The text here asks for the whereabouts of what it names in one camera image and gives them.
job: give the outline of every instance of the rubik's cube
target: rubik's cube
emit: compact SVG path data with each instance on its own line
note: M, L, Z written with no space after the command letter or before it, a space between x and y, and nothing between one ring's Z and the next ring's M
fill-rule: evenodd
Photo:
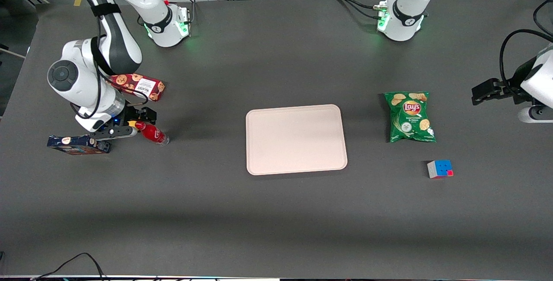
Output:
M431 179L443 179L444 177L452 177L453 169L451 168L451 161L449 160L436 160L428 163L428 174Z

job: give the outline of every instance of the green chip bag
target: green chip bag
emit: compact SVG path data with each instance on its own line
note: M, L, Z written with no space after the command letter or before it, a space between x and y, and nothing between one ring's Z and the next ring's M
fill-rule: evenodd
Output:
M436 142L426 115L428 92L388 92L384 96L391 111L390 143L402 138Z

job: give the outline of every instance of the lays logo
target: lays logo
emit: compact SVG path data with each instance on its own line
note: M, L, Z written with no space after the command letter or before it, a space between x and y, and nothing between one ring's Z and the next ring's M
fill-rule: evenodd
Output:
M409 115L416 115L420 112L420 104L415 101L403 103L403 110Z

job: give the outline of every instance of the gray table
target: gray table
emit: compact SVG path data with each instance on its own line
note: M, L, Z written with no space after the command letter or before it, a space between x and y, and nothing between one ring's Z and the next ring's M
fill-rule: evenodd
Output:
M550 280L551 125L520 123L511 100L470 102L541 1L432 0L406 43L337 0L201 3L192 37L168 49L123 8L140 73L167 82L150 106L172 142L135 137L84 157L45 147L83 133L45 73L95 22L87 8L39 7L0 123L2 273L44 273L87 251L109 275ZM518 35L506 68L545 45ZM430 92L438 143L387 143L378 94L393 90ZM249 175L247 112L312 104L342 110L346 169ZM432 159L451 159L456 176L428 179ZM64 273L94 269L83 259Z

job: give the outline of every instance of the pink tray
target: pink tray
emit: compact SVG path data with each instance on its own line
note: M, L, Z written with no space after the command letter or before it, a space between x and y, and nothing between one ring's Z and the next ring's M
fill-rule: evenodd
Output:
M247 169L253 175L347 165L342 116L334 104L252 110L245 124Z

